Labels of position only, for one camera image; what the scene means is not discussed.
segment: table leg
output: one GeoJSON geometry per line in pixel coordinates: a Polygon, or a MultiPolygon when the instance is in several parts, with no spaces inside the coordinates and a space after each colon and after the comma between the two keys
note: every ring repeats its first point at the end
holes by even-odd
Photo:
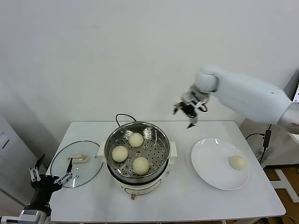
{"type": "Polygon", "coordinates": [[[260,220],[261,218],[248,218],[248,219],[239,219],[234,222],[234,224],[253,224],[260,220]]]}

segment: white stand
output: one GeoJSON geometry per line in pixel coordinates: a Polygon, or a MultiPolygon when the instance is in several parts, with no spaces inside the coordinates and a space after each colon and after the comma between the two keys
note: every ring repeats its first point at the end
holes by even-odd
{"type": "Polygon", "coordinates": [[[280,181],[270,181],[274,189],[286,189],[286,192],[290,196],[294,203],[299,203],[299,197],[291,186],[290,182],[280,169],[274,170],[280,181]]]}

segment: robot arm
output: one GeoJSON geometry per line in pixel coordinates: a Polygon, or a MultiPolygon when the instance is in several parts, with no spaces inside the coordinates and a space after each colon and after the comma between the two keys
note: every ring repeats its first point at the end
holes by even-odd
{"type": "Polygon", "coordinates": [[[210,95],[252,121],[281,125],[288,132],[299,134],[299,105],[293,103],[283,90],[215,67],[197,71],[194,85],[182,95],[182,102],[175,105],[174,112],[181,109],[189,116],[191,127],[197,122],[195,109],[205,112],[210,95]]]}

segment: white wall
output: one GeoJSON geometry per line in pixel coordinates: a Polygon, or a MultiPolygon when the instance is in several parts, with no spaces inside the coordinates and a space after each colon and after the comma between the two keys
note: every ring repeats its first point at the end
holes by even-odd
{"type": "MultiPolygon", "coordinates": [[[[284,87],[297,0],[0,1],[0,113],[48,161],[72,121],[186,120],[172,105],[206,63],[284,87]]],[[[243,117],[209,103],[202,120],[243,117]]]]}

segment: white table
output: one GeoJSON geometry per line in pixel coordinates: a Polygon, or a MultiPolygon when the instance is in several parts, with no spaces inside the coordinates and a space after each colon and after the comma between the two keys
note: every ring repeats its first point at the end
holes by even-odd
{"type": "MultiPolygon", "coordinates": [[[[85,185],[52,195],[54,222],[179,222],[281,216],[279,197],[233,121],[202,121],[186,129],[186,121],[152,122],[177,144],[178,157],[154,192],[131,200],[114,183],[106,164],[85,185]],[[248,183],[235,191],[216,189],[204,182],[191,163],[191,149],[203,138],[220,138],[239,148],[250,165],[248,183]]],[[[71,123],[58,150],[77,140],[98,144],[117,128],[115,122],[71,123]]]]}

